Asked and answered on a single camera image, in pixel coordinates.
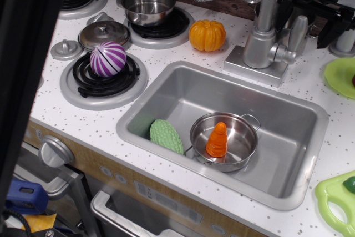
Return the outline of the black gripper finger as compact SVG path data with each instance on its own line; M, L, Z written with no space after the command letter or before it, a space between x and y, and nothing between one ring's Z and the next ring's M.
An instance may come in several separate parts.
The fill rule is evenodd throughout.
M275 20L275 30L281 31L290 18L293 9L300 5L298 0L277 0L278 10Z
M327 20L318 35L317 49L328 47L345 31L354 29L354 8L346 6L318 6L316 14Z

